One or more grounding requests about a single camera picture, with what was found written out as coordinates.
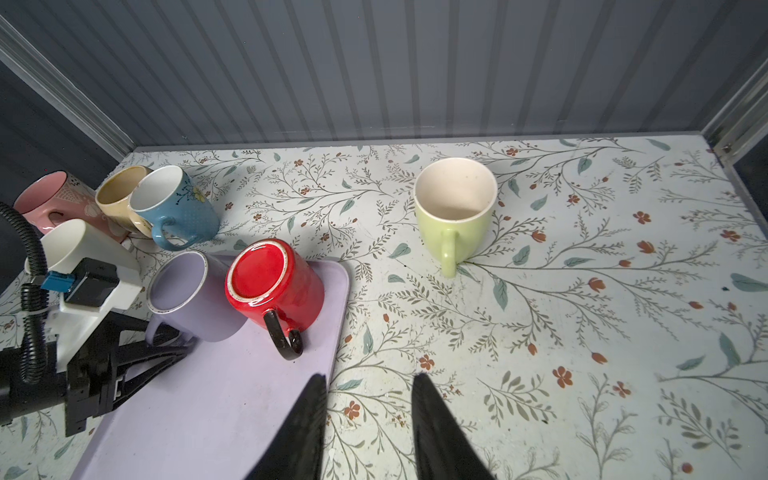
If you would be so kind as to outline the green mug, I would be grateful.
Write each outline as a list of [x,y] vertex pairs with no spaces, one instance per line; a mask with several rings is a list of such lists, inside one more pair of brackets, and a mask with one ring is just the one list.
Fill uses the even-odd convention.
[[417,176],[413,188],[418,230],[446,278],[481,246],[498,196],[494,174],[468,158],[438,160]]

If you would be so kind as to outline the red mug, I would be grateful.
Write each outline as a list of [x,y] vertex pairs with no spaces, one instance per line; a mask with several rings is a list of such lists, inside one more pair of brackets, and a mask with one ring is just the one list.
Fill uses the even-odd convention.
[[239,253],[227,272],[225,294],[239,313],[266,329],[286,360],[302,355],[302,333],[317,320],[324,304],[318,274],[277,238],[257,241]]

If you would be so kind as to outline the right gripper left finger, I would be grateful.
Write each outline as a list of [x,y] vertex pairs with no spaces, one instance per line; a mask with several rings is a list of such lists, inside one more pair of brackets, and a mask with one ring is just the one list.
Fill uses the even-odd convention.
[[246,479],[320,479],[326,410],[326,377],[315,374]]

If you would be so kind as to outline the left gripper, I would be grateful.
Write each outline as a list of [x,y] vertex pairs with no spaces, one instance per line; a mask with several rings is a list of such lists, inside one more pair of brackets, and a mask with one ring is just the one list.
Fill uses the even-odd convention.
[[124,331],[143,334],[146,320],[111,312],[93,331],[66,370],[65,435],[86,429],[87,420],[125,404],[158,375],[185,359],[197,338],[159,326],[149,340],[122,345]]

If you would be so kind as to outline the beige speckled mug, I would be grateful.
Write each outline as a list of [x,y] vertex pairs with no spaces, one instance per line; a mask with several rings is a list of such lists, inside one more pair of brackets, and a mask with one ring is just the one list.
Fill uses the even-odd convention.
[[150,173],[151,168],[132,166],[108,178],[96,191],[95,201],[102,212],[117,225],[144,238],[152,237],[152,225],[130,208],[131,194]]

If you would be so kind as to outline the lavender mug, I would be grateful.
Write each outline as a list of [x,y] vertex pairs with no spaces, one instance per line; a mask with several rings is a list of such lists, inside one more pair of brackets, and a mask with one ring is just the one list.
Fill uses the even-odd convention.
[[237,333],[246,317],[231,306],[225,293],[233,261],[231,255],[188,250],[166,262],[148,287],[151,319],[145,340],[163,324],[206,342],[220,342]]

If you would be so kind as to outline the white mug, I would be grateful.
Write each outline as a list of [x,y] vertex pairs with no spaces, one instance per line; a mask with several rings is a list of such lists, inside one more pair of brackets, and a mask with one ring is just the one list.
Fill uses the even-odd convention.
[[41,238],[47,269],[71,273],[84,258],[118,267],[120,279],[141,286],[140,265],[136,257],[116,240],[82,219],[68,220]]

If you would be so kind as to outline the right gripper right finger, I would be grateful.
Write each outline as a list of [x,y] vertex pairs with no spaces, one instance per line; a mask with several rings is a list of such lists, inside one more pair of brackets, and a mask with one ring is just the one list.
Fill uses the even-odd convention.
[[427,374],[414,377],[411,407],[418,479],[493,479]]

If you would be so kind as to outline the blue mug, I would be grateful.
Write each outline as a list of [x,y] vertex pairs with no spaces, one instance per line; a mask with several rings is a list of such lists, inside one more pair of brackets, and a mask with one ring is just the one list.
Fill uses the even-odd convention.
[[212,240],[220,218],[213,205],[179,166],[168,165],[143,178],[129,207],[151,225],[150,237],[161,248],[182,251]]

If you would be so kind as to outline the pink ghost mug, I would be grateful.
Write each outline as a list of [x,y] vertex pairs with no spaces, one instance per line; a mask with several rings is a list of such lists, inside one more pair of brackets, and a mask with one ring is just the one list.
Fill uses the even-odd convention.
[[73,219],[86,221],[118,243],[129,234],[103,213],[94,190],[66,171],[56,171],[35,181],[17,197],[13,208],[42,235]]

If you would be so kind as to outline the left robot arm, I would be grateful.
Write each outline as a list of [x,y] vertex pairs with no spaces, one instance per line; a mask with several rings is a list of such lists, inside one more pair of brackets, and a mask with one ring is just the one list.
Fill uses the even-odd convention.
[[65,434],[81,433],[192,352],[193,335],[127,315],[142,282],[120,243],[81,219],[39,236],[11,206],[1,216],[23,244],[28,274],[21,343],[1,352],[3,425],[63,405]]

